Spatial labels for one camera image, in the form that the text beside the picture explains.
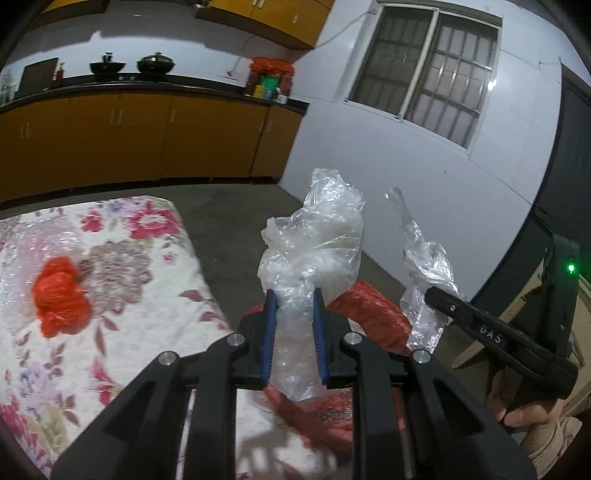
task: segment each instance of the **window frame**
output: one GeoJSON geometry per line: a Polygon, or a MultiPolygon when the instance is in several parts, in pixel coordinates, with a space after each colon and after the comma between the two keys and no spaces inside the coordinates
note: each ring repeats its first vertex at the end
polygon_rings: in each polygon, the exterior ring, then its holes
{"type": "Polygon", "coordinates": [[[392,2],[392,3],[379,2],[375,6],[375,9],[370,10],[370,13],[373,13],[374,15],[367,16],[368,18],[366,19],[366,22],[364,23],[364,25],[361,29],[361,32],[360,32],[358,39],[357,39],[357,42],[355,43],[355,46],[353,48],[353,53],[350,57],[349,65],[346,69],[346,75],[345,75],[346,80],[344,82],[342,82],[342,84],[341,84],[340,94],[337,94],[338,96],[340,96],[340,99],[335,99],[335,100],[341,100],[343,103],[345,103],[349,106],[352,106],[354,108],[359,108],[361,110],[365,110],[365,111],[368,111],[371,113],[375,113],[379,116],[383,116],[388,119],[395,120],[401,124],[404,123],[405,125],[409,125],[409,126],[412,125],[414,128],[419,129],[423,134],[426,133],[426,134],[429,134],[430,136],[433,136],[434,138],[443,140],[444,142],[446,142],[454,147],[457,147],[458,149],[460,149],[463,152],[469,151],[471,148],[471,145],[473,144],[473,139],[478,136],[478,133],[480,131],[480,125],[482,123],[480,121],[480,119],[484,116],[484,114],[487,110],[487,106],[488,106],[488,103],[489,103],[490,97],[491,97],[490,95],[486,95],[486,98],[485,98],[484,103],[482,105],[482,110],[479,112],[478,119],[476,120],[476,125],[474,125],[472,127],[472,135],[469,138],[465,147],[453,142],[452,140],[449,140],[446,137],[443,137],[442,135],[432,132],[431,130],[429,130],[425,127],[422,127],[421,125],[415,124],[410,120],[406,120],[405,116],[408,112],[408,108],[412,104],[412,101],[413,101],[413,98],[414,98],[414,95],[415,95],[417,89],[420,88],[419,84],[421,81],[421,77],[423,76],[423,73],[424,73],[426,61],[427,61],[430,51],[431,51],[431,46],[433,45],[434,36],[435,36],[436,30],[437,30],[437,23],[439,21],[439,16],[441,14],[449,15],[452,17],[464,18],[466,20],[477,22],[477,23],[486,25],[488,27],[491,27],[491,28],[494,28],[497,30],[498,33],[497,33],[497,38],[496,38],[496,49],[494,52],[494,58],[493,58],[492,70],[491,70],[493,79],[496,79],[496,77],[498,75],[498,60],[499,60],[499,52],[501,50],[502,25],[492,23],[487,20],[483,20],[482,18],[474,17],[472,15],[465,15],[465,14],[461,14],[458,12],[449,11],[449,10],[446,10],[445,8],[440,7],[439,5],[438,6],[421,5],[420,3],[403,3],[402,4],[402,3],[396,3],[396,2],[392,2]],[[417,66],[415,67],[415,70],[413,72],[413,76],[411,77],[410,84],[408,85],[408,89],[407,89],[406,94],[404,96],[404,100],[402,102],[401,109],[397,115],[380,110],[380,109],[375,108],[373,106],[365,105],[363,103],[359,103],[359,102],[355,102],[354,100],[351,100],[353,93],[355,91],[355,87],[357,87],[358,81],[362,77],[362,70],[365,68],[367,61],[369,59],[369,51],[374,43],[376,32],[379,27],[380,20],[382,19],[384,9],[389,8],[389,7],[430,10],[433,12],[433,15],[431,17],[431,23],[430,23],[428,30],[427,30],[427,36],[425,37],[425,41],[423,43],[423,47],[421,48],[421,53],[420,53],[419,59],[417,61],[417,66]]]}

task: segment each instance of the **yellow cabinet door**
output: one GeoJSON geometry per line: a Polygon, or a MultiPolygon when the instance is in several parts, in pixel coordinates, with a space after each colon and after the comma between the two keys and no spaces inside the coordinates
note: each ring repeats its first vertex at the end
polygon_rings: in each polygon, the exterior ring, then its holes
{"type": "Polygon", "coordinates": [[[268,107],[239,100],[226,101],[219,156],[211,177],[248,177],[264,127],[268,107]]]}
{"type": "Polygon", "coordinates": [[[281,177],[302,115],[272,106],[252,165],[251,177],[281,177]]]}
{"type": "Polygon", "coordinates": [[[0,202],[21,197],[26,153],[22,108],[0,115],[0,202]]]}
{"type": "Polygon", "coordinates": [[[224,100],[173,97],[164,137],[162,176],[207,177],[217,160],[224,100]]]}
{"type": "Polygon", "coordinates": [[[23,107],[27,168],[24,195],[53,192],[77,186],[70,182],[78,158],[69,149],[69,107],[71,99],[46,100],[23,107]]]}
{"type": "Polygon", "coordinates": [[[112,181],[160,178],[170,102],[168,95],[121,95],[112,136],[112,181]]]}
{"type": "Polygon", "coordinates": [[[289,33],[299,0],[259,0],[251,18],[282,32],[289,33]]]}
{"type": "Polygon", "coordinates": [[[86,2],[88,0],[54,0],[50,3],[49,7],[47,7],[43,13],[49,12],[51,10],[55,10],[56,8],[66,7],[68,5],[79,4],[82,2],[86,2]]]}
{"type": "Polygon", "coordinates": [[[113,142],[119,94],[74,97],[70,104],[70,135],[65,148],[77,158],[70,172],[74,186],[111,183],[119,168],[113,142]]]}
{"type": "Polygon", "coordinates": [[[163,177],[248,177],[267,107],[208,96],[174,97],[163,177]]]}
{"type": "Polygon", "coordinates": [[[242,17],[250,17],[254,6],[259,0],[212,0],[209,4],[211,8],[225,10],[242,17]]]}
{"type": "Polygon", "coordinates": [[[290,33],[310,47],[316,45],[329,9],[316,0],[297,0],[294,22],[290,33]]]}

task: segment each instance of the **kitchen counter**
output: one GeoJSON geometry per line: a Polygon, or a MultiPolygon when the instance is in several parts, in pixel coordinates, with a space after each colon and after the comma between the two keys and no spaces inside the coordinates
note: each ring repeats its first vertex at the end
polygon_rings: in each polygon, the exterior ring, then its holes
{"type": "Polygon", "coordinates": [[[0,108],[0,203],[134,181],[277,180],[308,104],[242,91],[173,75],[88,75],[16,99],[0,108]]]}
{"type": "Polygon", "coordinates": [[[286,110],[305,115],[309,103],[289,99],[286,105],[262,100],[244,95],[243,87],[230,83],[216,82],[214,80],[184,77],[180,75],[165,75],[164,80],[146,78],[140,73],[121,73],[116,80],[96,80],[94,75],[64,78],[64,86],[56,89],[44,90],[33,93],[0,107],[0,115],[14,108],[19,108],[28,103],[50,98],[75,96],[78,94],[109,93],[121,91],[148,91],[197,93],[201,95],[215,95],[264,106],[278,106],[286,110]]]}

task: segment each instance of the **concrete floor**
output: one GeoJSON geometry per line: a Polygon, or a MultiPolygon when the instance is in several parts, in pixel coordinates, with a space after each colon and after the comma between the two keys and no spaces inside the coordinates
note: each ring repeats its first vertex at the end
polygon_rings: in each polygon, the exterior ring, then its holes
{"type": "MultiPolygon", "coordinates": [[[[233,327],[245,311],[264,299],[256,272],[266,249],[261,230],[267,218],[288,216],[301,206],[299,200],[277,185],[196,184],[69,196],[12,207],[1,211],[0,218],[41,208],[134,195],[154,195],[175,204],[193,241],[205,279],[233,327]]],[[[394,303],[398,303],[404,292],[398,280],[365,254],[359,278],[371,283],[394,303]]],[[[470,339],[452,327],[440,341],[436,357],[444,365],[450,365],[469,344],[470,339]]],[[[481,363],[456,372],[461,382],[480,399],[485,392],[487,368],[481,363]]]]}

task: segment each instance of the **crumpled plastic bag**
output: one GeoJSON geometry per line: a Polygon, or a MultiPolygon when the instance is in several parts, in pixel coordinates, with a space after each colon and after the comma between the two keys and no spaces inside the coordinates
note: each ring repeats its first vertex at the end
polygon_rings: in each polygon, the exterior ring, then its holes
{"type": "Polygon", "coordinates": [[[439,287],[461,298],[453,280],[452,264],[440,244],[425,240],[408,211],[402,191],[394,188],[386,198],[402,217],[401,226],[407,239],[404,263],[413,281],[400,300],[402,312],[413,326],[407,347],[412,351],[422,349],[433,353],[449,318],[425,303],[425,292],[430,287],[439,287]]]}
{"type": "Polygon", "coordinates": [[[76,264],[83,242],[72,222],[60,215],[18,225],[7,248],[0,278],[0,326],[16,335],[35,321],[33,282],[45,263],[67,256],[76,264]]]}
{"type": "Polygon", "coordinates": [[[41,334],[76,333],[90,320],[92,309],[79,284],[80,275],[68,257],[49,260],[33,284],[41,334]]]}
{"type": "Polygon", "coordinates": [[[266,292],[277,295],[277,331],[271,383],[290,400],[324,395],[312,331],[313,293],[325,304],[357,279],[365,204],[361,192],[337,170],[317,168],[301,209],[269,218],[261,232],[268,246],[258,269],[266,292]]]}

